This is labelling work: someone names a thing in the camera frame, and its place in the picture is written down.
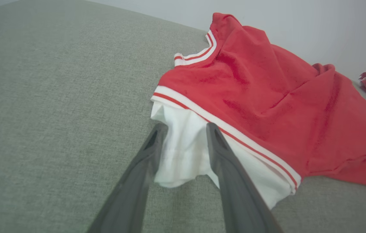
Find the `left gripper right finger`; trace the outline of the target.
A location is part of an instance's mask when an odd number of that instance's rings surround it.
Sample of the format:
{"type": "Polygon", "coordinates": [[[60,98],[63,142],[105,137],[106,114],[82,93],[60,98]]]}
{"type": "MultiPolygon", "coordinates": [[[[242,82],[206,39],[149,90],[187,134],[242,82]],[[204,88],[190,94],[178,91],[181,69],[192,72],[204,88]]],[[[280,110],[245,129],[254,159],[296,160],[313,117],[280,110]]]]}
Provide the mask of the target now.
{"type": "Polygon", "coordinates": [[[284,233],[218,126],[208,122],[206,135],[226,233],[284,233]]]}

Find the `red number 23 basketball jersey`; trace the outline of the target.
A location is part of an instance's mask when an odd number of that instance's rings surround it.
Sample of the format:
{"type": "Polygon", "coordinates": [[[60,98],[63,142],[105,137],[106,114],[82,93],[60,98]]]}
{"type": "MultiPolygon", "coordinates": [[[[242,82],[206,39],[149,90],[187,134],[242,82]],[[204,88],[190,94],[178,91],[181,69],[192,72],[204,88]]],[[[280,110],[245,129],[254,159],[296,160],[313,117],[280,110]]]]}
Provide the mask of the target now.
{"type": "Polygon", "coordinates": [[[205,37],[199,53],[174,55],[151,97],[151,118],[169,130],[156,183],[208,175],[219,186],[207,148],[212,122],[269,208],[308,176],[366,185],[366,100],[350,79],[232,15],[214,13],[205,37]]]}

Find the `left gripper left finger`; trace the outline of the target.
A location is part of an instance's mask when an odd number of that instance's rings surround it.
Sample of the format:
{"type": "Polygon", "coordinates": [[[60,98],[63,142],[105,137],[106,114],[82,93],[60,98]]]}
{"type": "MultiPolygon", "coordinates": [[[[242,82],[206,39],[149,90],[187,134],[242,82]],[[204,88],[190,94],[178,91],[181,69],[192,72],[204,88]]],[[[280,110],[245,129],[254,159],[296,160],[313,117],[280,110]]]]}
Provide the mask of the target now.
{"type": "Polygon", "coordinates": [[[153,127],[87,233],[141,233],[149,187],[158,171],[167,132],[163,123],[153,127]]]}

